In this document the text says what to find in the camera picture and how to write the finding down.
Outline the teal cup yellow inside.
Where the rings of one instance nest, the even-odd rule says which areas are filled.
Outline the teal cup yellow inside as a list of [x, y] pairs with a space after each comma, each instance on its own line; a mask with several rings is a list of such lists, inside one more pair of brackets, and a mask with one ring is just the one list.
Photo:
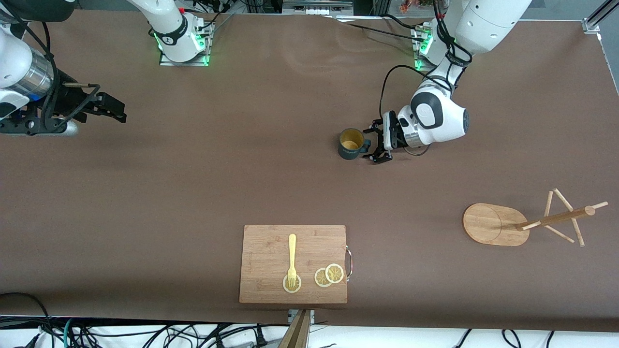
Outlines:
[[338, 153], [345, 160], [354, 160], [360, 154], [367, 154], [371, 141], [365, 138], [362, 131], [347, 128], [339, 134]]

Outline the wooden cup rack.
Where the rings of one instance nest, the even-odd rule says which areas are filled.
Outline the wooden cup rack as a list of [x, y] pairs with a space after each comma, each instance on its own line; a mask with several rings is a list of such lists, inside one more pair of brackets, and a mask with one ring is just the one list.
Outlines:
[[[543, 228], [569, 243], [585, 246], [578, 220], [592, 217], [597, 210], [608, 206], [607, 201], [574, 208], [558, 188], [547, 194], [544, 215], [528, 220], [515, 208], [492, 203], [473, 203], [464, 211], [462, 227], [474, 241], [484, 245], [517, 247], [528, 241], [531, 230]], [[575, 239], [553, 227], [554, 224], [571, 222]]]

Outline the yellow plastic fork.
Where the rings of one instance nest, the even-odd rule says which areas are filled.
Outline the yellow plastic fork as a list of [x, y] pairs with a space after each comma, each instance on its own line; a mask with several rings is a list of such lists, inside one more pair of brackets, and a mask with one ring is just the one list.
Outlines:
[[289, 267], [287, 271], [287, 286], [292, 288], [296, 284], [296, 269], [295, 269], [295, 251], [296, 251], [296, 234], [290, 234], [288, 236], [288, 255], [289, 255]]

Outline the white power strip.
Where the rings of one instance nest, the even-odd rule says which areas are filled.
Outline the white power strip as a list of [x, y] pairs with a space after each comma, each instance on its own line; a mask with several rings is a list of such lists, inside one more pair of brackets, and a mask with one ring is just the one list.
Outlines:
[[282, 0], [281, 13], [298, 15], [354, 15], [353, 0]]

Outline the wooden cutting board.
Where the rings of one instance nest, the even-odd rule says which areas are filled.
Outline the wooden cutting board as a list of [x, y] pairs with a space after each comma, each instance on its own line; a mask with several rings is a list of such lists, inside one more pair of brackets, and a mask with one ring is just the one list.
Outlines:
[[[296, 293], [287, 293], [282, 286], [289, 267], [290, 234], [296, 234], [295, 269], [302, 282]], [[345, 305], [349, 301], [346, 279], [319, 287], [314, 273], [332, 263], [344, 268], [346, 252], [343, 225], [245, 225], [239, 301], [272, 308]]]

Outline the brown wooden stand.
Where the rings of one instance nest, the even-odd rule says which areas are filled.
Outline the brown wooden stand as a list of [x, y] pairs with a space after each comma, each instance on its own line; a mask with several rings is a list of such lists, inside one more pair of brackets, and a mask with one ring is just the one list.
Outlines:
[[277, 348], [307, 348], [308, 335], [313, 323], [313, 310], [297, 310]]

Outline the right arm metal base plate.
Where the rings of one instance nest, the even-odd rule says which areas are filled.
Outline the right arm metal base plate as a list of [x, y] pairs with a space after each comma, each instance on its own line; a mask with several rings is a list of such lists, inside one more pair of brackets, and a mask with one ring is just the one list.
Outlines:
[[215, 24], [207, 22], [205, 26], [195, 28], [195, 33], [188, 37], [191, 44], [185, 45], [186, 51], [192, 53], [192, 57], [185, 61], [174, 61], [170, 59], [158, 42], [158, 49], [161, 51], [159, 65], [161, 66], [192, 66], [192, 67], [208, 67], [210, 65], [210, 53], [213, 44]]

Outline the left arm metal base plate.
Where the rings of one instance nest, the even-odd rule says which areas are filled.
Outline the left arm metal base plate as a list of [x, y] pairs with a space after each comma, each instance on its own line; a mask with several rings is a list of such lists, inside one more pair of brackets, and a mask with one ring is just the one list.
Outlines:
[[440, 64], [447, 52], [446, 44], [439, 38], [436, 26], [431, 22], [424, 22], [411, 30], [414, 38], [422, 41], [414, 42], [415, 68], [422, 72], [429, 72]]

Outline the small metal bracket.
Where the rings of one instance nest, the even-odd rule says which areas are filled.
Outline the small metal bracket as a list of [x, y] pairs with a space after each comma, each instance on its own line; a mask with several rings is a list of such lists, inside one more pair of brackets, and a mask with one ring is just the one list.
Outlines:
[[314, 310], [294, 310], [294, 309], [290, 309], [288, 310], [288, 315], [287, 315], [287, 323], [288, 325], [291, 325], [292, 322], [294, 321], [294, 319], [296, 318], [296, 316], [298, 314], [301, 314], [302, 311], [306, 311], [307, 313], [309, 313], [310, 315], [310, 326], [315, 324], [315, 311]]

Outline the aluminium frame profile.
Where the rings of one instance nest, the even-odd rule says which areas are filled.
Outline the aluminium frame profile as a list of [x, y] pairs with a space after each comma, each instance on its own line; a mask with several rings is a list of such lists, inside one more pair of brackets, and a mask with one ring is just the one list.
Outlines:
[[599, 25], [616, 9], [619, 9], [619, 0], [604, 0], [599, 7], [581, 21], [583, 32], [586, 34], [599, 33]]

